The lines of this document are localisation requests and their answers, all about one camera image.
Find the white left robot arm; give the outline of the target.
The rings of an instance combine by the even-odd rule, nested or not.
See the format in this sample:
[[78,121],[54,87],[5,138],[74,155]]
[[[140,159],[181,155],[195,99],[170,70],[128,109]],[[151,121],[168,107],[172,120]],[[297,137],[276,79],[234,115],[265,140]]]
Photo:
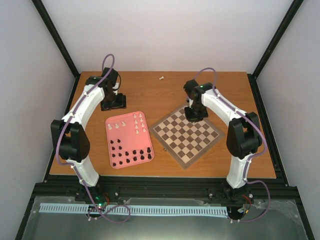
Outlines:
[[61,120],[50,125],[53,148],[58,164],[70,166],[86,185],[86,195],[92,201],[103,198],[104,188],[97,184],[99,174],[89,158],[90,141],[86,125],[97,106],[102,111],[126,108],[126,96],[119,93],[121,75],[113,68],[104,67],[101,76],[91,76],[79,99]]

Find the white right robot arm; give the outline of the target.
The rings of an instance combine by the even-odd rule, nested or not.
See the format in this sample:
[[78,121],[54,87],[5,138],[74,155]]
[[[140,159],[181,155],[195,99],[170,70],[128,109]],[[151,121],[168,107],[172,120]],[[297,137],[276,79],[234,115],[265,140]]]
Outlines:
[[185,83],[183,89],[189,102],[189,106],[184,108],[189,122],[204,120],[211,110],[227,126],[226,146],[231,154],[231,163],[226,181],[232,189],[243,187],[251,158],[263,143],[257,114],[237,108],[212,83],[199,85],[192,79]]

